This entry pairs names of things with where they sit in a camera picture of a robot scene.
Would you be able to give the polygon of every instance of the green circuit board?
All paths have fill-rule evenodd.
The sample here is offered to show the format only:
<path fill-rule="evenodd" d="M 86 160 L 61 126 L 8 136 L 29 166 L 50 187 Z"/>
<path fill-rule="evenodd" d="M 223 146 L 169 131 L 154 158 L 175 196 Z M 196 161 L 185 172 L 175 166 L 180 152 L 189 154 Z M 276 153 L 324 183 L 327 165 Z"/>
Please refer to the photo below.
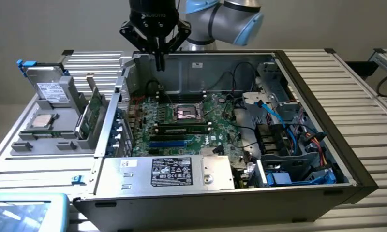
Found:
<path fill-rule="evenodd" d="M 153 98 L 144 98 L 138 102 L 132 101 L 129 108 L 129 122 L 134 137 L 132 156 L 208 154 L 213 148 L 223 145 L 224 153 L 228 155 L 232 164 L 237 163 L 239 156 L 243 155 L 243 149 L 232 145 L 232 139 L 239 133 L 237 127 L 229 125 L 221 116 L 225 107 L 225 112 L 232 111 L 232 103 L 229 101 L 220 103 L 217 101 L 220 98 L 225 99 L 225 95 L 212 94 L 201 103 L 158 104 Z M 200 119 L 193 119 L 195 115 L 183 115 L 184 110 L 193 110 L 193 108 L 199 111 Z M 184 135 L 185 146 L 183 147 L 152 148 L 149 147 L 150 137 L 157 136 L 157 131 L 154 132 L 156 123 L 162 125 L 203 123 L 205 126 L 192 126 L 192 131 L 199 130 L 200 127 L 204 127 L 207 131 L 205 133 Z M 241 147 L 243 144 L 235 140 L 235 145 Z"/>

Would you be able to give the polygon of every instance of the warning label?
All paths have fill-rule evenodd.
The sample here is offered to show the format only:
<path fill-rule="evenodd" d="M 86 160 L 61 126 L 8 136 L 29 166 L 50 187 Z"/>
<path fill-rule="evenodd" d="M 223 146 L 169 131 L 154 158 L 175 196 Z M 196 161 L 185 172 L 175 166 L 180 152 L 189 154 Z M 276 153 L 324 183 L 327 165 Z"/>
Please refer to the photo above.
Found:
<path fill-rule="evenodd" d="M 152 161 L 153 187 L 192 185 L 191 158 L 164 158 Z"/>
<path fill-rule="evenodd" d="M 49 103 L 69 102 L 58 83 L 37 83 L 37 87 Z"/>

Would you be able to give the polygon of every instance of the label sticker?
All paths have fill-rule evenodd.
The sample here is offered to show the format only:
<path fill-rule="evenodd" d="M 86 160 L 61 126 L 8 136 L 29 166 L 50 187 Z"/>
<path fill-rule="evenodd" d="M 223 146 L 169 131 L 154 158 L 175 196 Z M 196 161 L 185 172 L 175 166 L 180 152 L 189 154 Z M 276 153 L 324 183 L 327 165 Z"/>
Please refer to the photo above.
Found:
<path fill-rule="evenodd" d="M 192 185 L 191 158 L 162 158 L 152 161 L 153 187 Z"/>
<path fill-rule="evenodd" d="M 69 102 L 58 83 L 37 83 L 37 87 L 49 103 Z"/>
<path fill-rule="evenodd" d="M 136 159 L 125 159 L 120 161 L 120 167 L 121 168 L 130 168 L 137 166 L 137 160 Z"/>
<path fill-rule="evenodd" d="M 192 68 L 201 68 L 204 63 L 192 63 Z"/>

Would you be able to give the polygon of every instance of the logo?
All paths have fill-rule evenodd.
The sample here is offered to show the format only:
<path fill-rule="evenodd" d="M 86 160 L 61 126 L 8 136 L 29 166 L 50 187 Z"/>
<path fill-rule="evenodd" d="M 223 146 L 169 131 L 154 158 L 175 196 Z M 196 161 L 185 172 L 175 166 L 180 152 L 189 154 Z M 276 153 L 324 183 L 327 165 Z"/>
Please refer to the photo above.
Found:
<path fill-rule="evenodd" d="M 144 18 L 165 18 L 166 17 L 166 14 L 141 14 L 141 19 Z"/>

